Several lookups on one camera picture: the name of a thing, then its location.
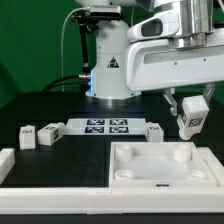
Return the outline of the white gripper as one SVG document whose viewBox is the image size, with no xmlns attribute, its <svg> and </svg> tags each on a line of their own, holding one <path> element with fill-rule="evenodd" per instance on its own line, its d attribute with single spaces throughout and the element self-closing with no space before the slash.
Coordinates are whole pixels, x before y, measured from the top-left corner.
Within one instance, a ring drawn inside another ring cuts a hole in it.
<svg viewBox="0 0 224 224">
<path fill-rule="evenodd" d="M 174 49 L 167 39 L 132 44 L 125 55 L 126 86 L 131 91 L 165 89 L 170 112 L 177 115 L 173 87 L 205 85 L 203 97 L 209 103 L 215 84 L 224 81 L 224 28 L 207 36 L 207 45 Z"/>
</svg>

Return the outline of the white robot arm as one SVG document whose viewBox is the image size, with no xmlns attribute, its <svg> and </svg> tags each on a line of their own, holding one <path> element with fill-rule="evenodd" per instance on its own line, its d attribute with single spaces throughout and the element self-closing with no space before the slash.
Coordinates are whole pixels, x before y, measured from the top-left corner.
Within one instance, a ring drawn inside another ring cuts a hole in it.
<svg viewBox="0 0 224 224">
<path fill-rule="evenodd" d="M 224 81 L 224 27 L 213 23 L 214 0 L 76 0 L 82 24 L 96 32 L 97 62 L 89 96 L 124 100 L 143 91 L 203 84 L 209 102 Z"/>
</svg>

